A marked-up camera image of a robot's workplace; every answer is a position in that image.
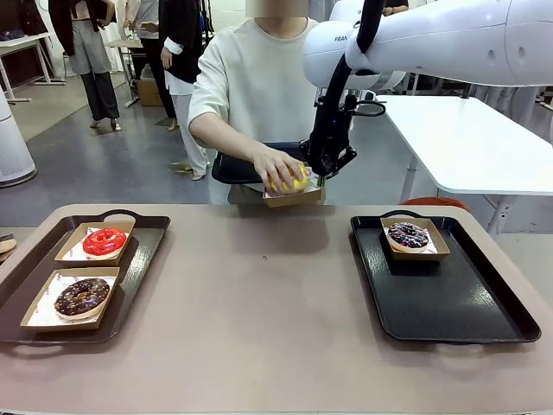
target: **black tray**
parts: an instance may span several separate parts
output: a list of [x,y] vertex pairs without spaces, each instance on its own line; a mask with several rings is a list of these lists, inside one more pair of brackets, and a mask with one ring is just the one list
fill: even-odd
[[[21,320],[52,271],[63,268],[55,255],[81,223],[101,222],[114,214],[135,219],[132,236],[119,263],[121,282],[113,291],[100,327],[95,330],[37,333],[20,327]],[[142,216],[116,209],[99,215],[69,216],[60,220],[0,285],[0,342],[53,346],[66,343],[101,343],[123,327],[149,263],[167,230],[167,216]]]
[[[305,161],[299,149],[299,143],[269,143],[267,145],[272,149],[290,154],[296,160]],[[223,153],[217,153],[211,174],[213,179],[225,184],[261,183],[261,177],[259,177],[251,163]]]
[[[409,211],[394,215],[422,218]],[[441,262],[391,257],[380,217],[356,216],[353,233],[384,331],[400,341],[535,342],[541,330],[461,224],[430,217],[451,253]]]

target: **yellow donut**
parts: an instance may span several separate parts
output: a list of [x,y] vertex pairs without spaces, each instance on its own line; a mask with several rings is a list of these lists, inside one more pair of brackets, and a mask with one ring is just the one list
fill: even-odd
[[[288,187],[288,184],[286,184],[285,182],[283,182],[283,188],[284,188],[284,191],[287,193],[287,194],[294,194],[294,193],[300,193],[302,190],[304,190],[308,183],[309,183],[309,171],[308,171],[308,168],[304,165],[304,164],[300,164],[300,170],[302,171],[303,173],[303,179],[301,180],[298,180],[295,176],[294,176],[294,188],[292,190],[289,189]],[[273,189],[273,191],[275,193],[278,192],[277,190],[277,186],[275,186],[275,183],[273,183],[272,180],[270,180],[270,187]]]

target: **hand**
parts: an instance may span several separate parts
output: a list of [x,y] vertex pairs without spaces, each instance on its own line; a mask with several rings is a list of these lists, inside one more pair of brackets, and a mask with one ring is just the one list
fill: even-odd
[[162,50],[162,63],[165,69],[170,69],[173,66],[173,54],[165,47]]
[[274,150],[264,144],[259,144],[259,147],[251,153],[250,161],[261,177],[267,192],[271,194],[275,193],[270,185],[272,181],[276,186],[277,193],[284,195],[286,192],[283,182],[288,184],[288,188],[294,188],[293,176],[298,180],[303,179],[303,173],[300,170],[302,162],[295,160],[295,158],[292,158],[283,151]]
[[159,32],[159,25],[153,22],[144,22],[140,25],[140,29],[150,33],[157,33]]

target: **donut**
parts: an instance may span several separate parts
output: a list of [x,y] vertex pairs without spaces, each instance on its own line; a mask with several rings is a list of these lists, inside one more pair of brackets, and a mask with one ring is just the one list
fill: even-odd
[[426,231],[409,222],[398,222],[388,230],[390,245],[402,252],[418,253],[426,251],[429,237]]
[[17,246],[16,239],[13,234],[3,236],[0,238],[0,253],[6,253],[11,251]]
[[100,229],[88,235],[83,242],[83,251],[89,259],[111,259],[121,252],[127,235],[118,229]]
[[110,285],[102,278],[87,278],[69,285],[55,300],[56,314],[65,320],[82,320],[101,310]]
[[[284,192],[286,192],[287,195],[292,195],[295,193],[302,192],[309,184],[309,177],[311,176],[311,173],[309,172],[308,168],[303,164],[300,163],[300,170],[303,173],[303,179],[298,180],[295,176],[294,177],[294,188],[290,190],[288,187],[288,184],[286,182],[283,182],[283,189]],[[272,188],[273,192],[278,193],[277,186],[275,183],[270,179],[270,188]]]

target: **black jacket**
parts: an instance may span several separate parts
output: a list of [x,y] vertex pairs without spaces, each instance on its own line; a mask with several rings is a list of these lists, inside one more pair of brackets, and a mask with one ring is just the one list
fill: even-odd
[[[95,32],[99,31],[98,19],[105,19],[107,15],[107,4],[102,0],[83,0],[86,2],[88,14]],[[61,46],[68,56],[75,54],[73,45],[73,25],[71,22],[71,0],[48,0],[48,12],[54,32],[60,40]],[[113,13],[112,22],[116,21]]]
[[193,84],[200,73],[198,59],[203,53],[199,0],[160,0],[159,17],[160,42],[169,38],[183,49],[181,54],[173,55],[169,72]]

